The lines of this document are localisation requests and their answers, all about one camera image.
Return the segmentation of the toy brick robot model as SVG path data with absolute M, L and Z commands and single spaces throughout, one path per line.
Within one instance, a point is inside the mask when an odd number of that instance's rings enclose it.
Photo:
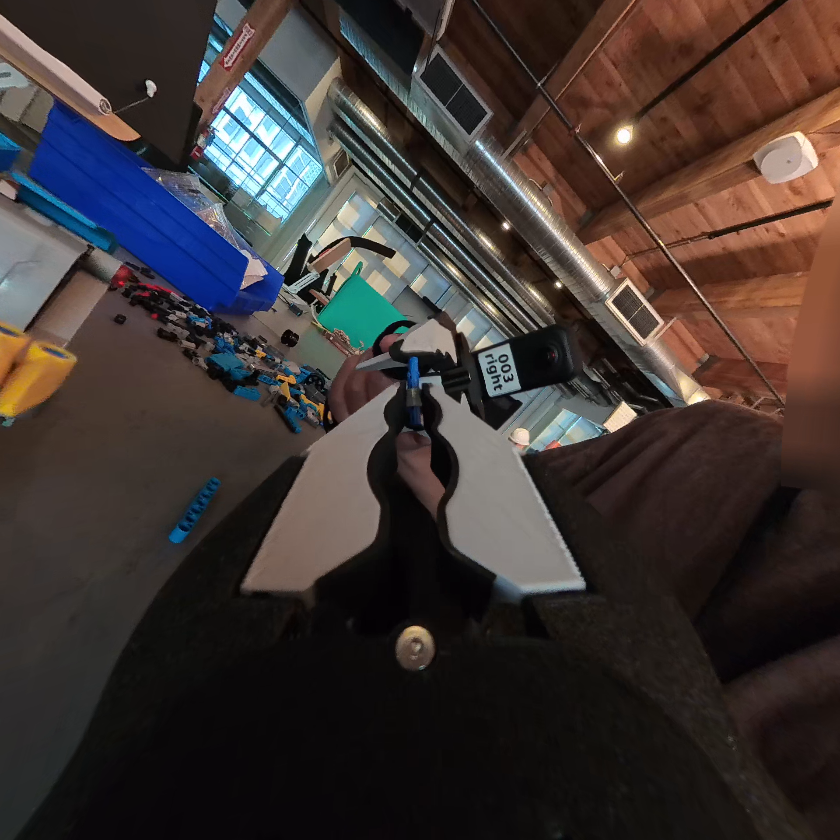
M 77 364 L 68 344 L 126 269 L 118 240 L 17 166 L 2 135 L 1 415 L 47 402 Z

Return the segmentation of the blue storage bin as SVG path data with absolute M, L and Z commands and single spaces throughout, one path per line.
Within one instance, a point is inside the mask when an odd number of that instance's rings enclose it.
M 150 177 L 142 162 L 55 101 L 29 174 L 205 309 L 229 314 L 270 310 L 284 281 L 281 273 L 266 266 L 262 280 L 242 290 L 246 256 Z

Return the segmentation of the black ceiling pipe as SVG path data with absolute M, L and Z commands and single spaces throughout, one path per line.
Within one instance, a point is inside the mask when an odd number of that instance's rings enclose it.
M 514 49 L 508 37 L 502 33 L 502 30 L 499 27 L 499 25 L 489 15 L 486 9 L 483 8 L 481 3 L 478 1 L 472 1 L 471 4 L 476 9 L 478 15 L 489 26 L 491 32 L 496 37 L 498 37 L 499 41 L 505 47 L 511 58 L 513 58 L 514 61 L 519 65 L 519 67 L 526 73 L 530 81 L 534 83 L 534 87 L 537 93 L 539 94 L 541 99 L 548 105 L 549 110 L 562 122 L 563 126 L 570 132 L 570 135 L 573 137 L 574 141 L 582 148 L 582 150 L 585 153 L 588 154 L 588 156 L 596 164 L 600 172 L 604 174 L 604 177 L 609 181 L 612 189 L 617 194 L 619 200 L 623 203 L 625 208 L 629 211 L 633 220 L 640 225 L 640 227 L 643 229 L 648 238 L 653 242 L 658 252 L 663 257 L 665 257 L 668 263 L 680 274 L 682 279 L 686 282 L 688 288 L 694 293 L 695 297 L 698 299 L 700 305 L 708 312 L 712 320 L 717 324 L 719 329 L 723 331 L 726 338 L 734 346 L 736 351 L 739 352 L 739 354 L 747 362 L 749 367 L 752 368 L 752 371 L 767 387 L 772 398 L 776 401 L 779 407 L 779 412 L 782 413 L 785 408 L 783 396 L 779 393 L 778 389 L 772 384 L 769 377 L 761 370 L 759 363 L 742 346 L 742 343 L 737 338 L 735 333 L 730 330 L 729 326 L 725 323 L 724 319 L 719 314 L 719 312 L 713 307 L 711 302 L 708 300 L 707 296 L 703 292 L 701 292 L 700 287 L 692 279 L 688 271 L 677 260 L 670 248 L 666 245 L 665 241 L 654 231 L 646 217 L 640 212 L 639 208 L 634 203 L 634 200 L 620 186 L 618 176 L 611 171 L 611 169 L 604 162 L 603 158 L 595 151 L 595 148 L 592 146 L 590 141 L 588 141 L 585 137 L 581 135 L 580 129 L 576 128 L 573 125 L 572 121 L 566 116 L 566 114 L 556 101 L 555 96 L 549 93 L 545 84 L 540 79 L 538 79 L 538 77 L 531 70 L 524 58 L 522 58 L 519 55 L 519 53 Z

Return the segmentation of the white tablet stand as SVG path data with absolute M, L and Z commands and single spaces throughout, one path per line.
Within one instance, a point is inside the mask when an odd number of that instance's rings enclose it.
M 140 133 L 112 110 L 110 101 L 83 77 L 43 49 L 5 16 L 1 16 L 2 63 L 14 67 L 81 117 L 115 140 L 133 142 Z

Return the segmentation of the clear plastic bags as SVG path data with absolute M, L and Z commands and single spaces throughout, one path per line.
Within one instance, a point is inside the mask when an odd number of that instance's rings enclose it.
M 216 196 L 206 193 L 201 180 L 195 173 L 167 171 L 151 166 L 144 166 L 142 170 L 247 257 L 248 265 L 240 285 L 241 290 L 252 287 L 266 278 L 268 269 L 262 260 L 230 223 L 224 211 L 224 205 L 217 200 Z

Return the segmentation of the blue brick beam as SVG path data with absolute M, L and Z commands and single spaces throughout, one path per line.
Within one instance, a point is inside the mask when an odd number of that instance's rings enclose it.
M 174 526 L 173 530 L 168 536 L 170 543 L 183 543 L 190 533 L 194 530 L 196 524 L 203 516 L 210 501 L 215 497 L 219 487 L 221 486 L 220 479 L 213 477 L 209 479 L 205 485 L 196 493 L 190 504 L 184 510 L 182 516 Z

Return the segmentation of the teal storage bin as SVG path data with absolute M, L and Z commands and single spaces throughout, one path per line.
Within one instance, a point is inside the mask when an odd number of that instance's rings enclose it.
M 361 266 L 354 268 L 320 311 L 318 322 L 328 332 L 341 331 L 350 347 L 365 352 L 404 316 L 361 276 Z

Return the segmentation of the large grid window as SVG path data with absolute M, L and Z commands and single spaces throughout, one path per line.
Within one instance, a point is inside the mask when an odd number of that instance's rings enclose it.
M 323 175 L 299 104 L 289 108 L 251 77 L 239 82 L 212 121 L 205 157 L 233 187 L 234 203 L 269 231 Z

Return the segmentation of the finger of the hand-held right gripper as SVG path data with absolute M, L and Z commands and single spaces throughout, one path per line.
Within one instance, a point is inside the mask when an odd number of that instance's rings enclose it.
M 387 387 L 391 385 L 406 387 L 406 367 L 408 360 L 392 360 L 390 354 L 379 354 L 356 366 L 356 373 L 367 385 Z M 420 358 L 421 385 L 424 383 L 440 384 L 445 374 L 455 372 L 457 363 L 452 360 Z
M 412 357 L 457 361 L 459 354 L 454 334 L 434 319 L 410 328 L 392 345 L 391 359 L 407 361 Z

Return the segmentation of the white vent grille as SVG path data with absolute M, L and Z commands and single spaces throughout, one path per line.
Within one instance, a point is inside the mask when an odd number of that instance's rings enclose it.
M 439 45 L 419 61 L 411 92 L 433 126 L 458 147 L 473 144 L 493 117 L 486 101 Z
M 640 345 L 655 341 L 665 321 L 630 279 L 625 279 L 605 300 L 607 310 Z

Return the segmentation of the person's brown shirt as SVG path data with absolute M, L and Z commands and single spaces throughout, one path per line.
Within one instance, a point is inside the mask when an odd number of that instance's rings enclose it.
M 782 437 L 777 416 L 700 402 L 526 463 L 653 567 L 738 735 L 814 838 L 838 838 L 838 495 L 783 485 Z

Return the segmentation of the silver air duct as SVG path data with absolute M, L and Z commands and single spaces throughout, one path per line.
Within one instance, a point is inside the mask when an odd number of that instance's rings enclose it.
M 440 213 L 457 236 L 463 240 L 472 236 L 476 241 L 472 248 L 486 254 L 492 270 L 501 277 L 507 267 L 498 252 L 447 203 L 441 189 L 421 175 L 397 147 L 384 124 L 340 78 L 331 82 L 329 99 L 338 118 L 366 142 L 378 161 L 399 174 L 409 190 Z M 624 316 L 610 309 L 607 303 L 620 294 L 615 279 L 583 246 L 562 216 L 532 188 L 520 168 L 501 156 L 498 143 L 478 140 L 466 154 L 465 173 L 490 204 L 511 222 L 563 289 L 671 402 L 688 405 L 710 400 L 708 393 L 682 369 L 675 354 L 658 337 L 662 329 L 660 322 L 648 337 L 638 339 Z

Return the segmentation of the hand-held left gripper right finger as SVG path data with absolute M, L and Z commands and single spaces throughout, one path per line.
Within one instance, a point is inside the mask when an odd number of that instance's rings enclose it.
M 494 576 L 499 601 L 584 592 L 585 578 L 512 444 L 441 385 L 428 395 L 454 482 L 442 515 L 448 544 Z

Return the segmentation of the black screen panel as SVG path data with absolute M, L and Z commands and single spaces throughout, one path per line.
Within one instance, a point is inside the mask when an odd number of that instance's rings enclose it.
M 198 74 L 215 1 L 2 1 L 2 16 L 74 70 L 115 109 L 156 93 L 120 115 L 174 163 L 196 136 Z

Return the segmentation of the pile of toy brick parts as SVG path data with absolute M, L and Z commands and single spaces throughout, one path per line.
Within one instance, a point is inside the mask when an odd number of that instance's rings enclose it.
M 294 434 L 303 424 L 324 427 L 330 379 L 317 367 L 297 364 L 260 336 L 240 332 L 223 318 L 163 285 L 134 263 L 122 264 L 109 282 L 132 308 L 155 323 L 156 337 L 230 394 L 271 407 Z

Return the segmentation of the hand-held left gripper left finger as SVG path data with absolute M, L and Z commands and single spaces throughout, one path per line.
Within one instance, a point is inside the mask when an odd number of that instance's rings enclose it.
M 325 575 L 385 539 L 406 388 L 393 384 L 308 450 L 240 586 L 310 596 Z

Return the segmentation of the person's right hand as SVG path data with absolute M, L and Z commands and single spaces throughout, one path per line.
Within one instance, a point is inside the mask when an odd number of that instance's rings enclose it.
M 380 340 L 380 349 L 368 350 L 343 362 L 329 394 L 329 409 L 335 423 L 346 421 L 395 383 L 388 371 L 360 371 L 359 365 L 379 354 L 388 354 L 402 337 L 386 334 Z M 377 481 L 389 498 L 392 513 L 399 507 L 416 511 L 423 507 L 427 516 L 436 522 L 445 485 L 433 469 L 433 442 L 429 436 L 411 430 L 401 432 L 385 464 L 389 469 Z

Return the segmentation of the white ceiling speaker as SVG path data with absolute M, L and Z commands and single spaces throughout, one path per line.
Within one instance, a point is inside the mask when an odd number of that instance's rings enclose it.
M 803 132 L 785 134 L 765 144 L 752 157 L 762 178 L 769 184 L 791 182 L 813 172 L 818 154 Z

